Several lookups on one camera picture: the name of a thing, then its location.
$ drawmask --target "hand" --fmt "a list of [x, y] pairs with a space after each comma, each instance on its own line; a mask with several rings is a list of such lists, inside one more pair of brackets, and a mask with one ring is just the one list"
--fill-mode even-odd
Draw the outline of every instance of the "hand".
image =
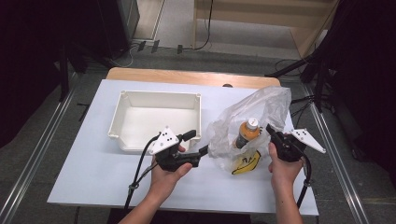
[[[186, 148], [179, 146], [178, 150], [184, 152]], [[168, 172], [157, 165], [151, 171], [151, 185], [148, 190], [148, 197], [151, 197], [157, 203], [163, 203], [175, 188], [177, 181], [183, 177], [192, 168], [192, 164], [185, 163], [174, 172]]]
[[268, 170], [273, 174], [271, 184], [274, 192], [278, 193], [283, 190], [292, 190], [294, 180], [303, 167], [304, 161], [282, 161], [277, 157], [276, 146], [273, 143], [269, 144], [269, 152], [272, 162], [268, 166]]

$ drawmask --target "banana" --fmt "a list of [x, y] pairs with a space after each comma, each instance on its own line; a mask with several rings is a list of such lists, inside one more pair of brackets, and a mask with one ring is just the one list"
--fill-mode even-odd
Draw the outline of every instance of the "banana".
[[260, 157], [259, 151], [256, 151], [252, 157], [241, 157], [236, 162], [236, 168], [232, 171], [233, 175], [239, 175], [248, 171], [254, 170], [256, 168], [257, 163], [259, 163]]

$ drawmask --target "plastic bag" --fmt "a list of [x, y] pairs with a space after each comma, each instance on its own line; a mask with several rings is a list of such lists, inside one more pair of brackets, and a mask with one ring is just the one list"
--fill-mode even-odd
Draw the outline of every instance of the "plastic bag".
[[[242, 101], [226, 108], [218, 120], [208, 125], [209, 157], [223, 170], [242, 174], [253, 170], [262, 155], [268, 155], [270, 134], [265, 131], [268, 123], [278, 132], [285, 127], [291, 93], [289, 88], [266, 87], [259, 89]], [[261, 134], [242, 148], [233, 147], [241, 123], [249, 118], [259, 121]]]

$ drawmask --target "white bottle cap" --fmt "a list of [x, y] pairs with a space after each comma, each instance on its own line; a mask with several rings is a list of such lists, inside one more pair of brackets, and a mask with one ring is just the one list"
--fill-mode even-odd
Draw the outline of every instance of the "white bottle cap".
[[259, 121], [257, 119], [254, 118], [248, 119], [247, 127], [250, 130], [256, 130], [258, 126], [259, 126]]

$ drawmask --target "plastic bottle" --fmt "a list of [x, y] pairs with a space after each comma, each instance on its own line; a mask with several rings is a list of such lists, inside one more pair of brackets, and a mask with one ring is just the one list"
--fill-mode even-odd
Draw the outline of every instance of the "plastic bottle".
[[233, 147], [242, 148], [248, 141], [253, 140], [260, 134], [259, 121], [257, 119], [249, 119], [239, 127], [238, 137], [233, 141]]

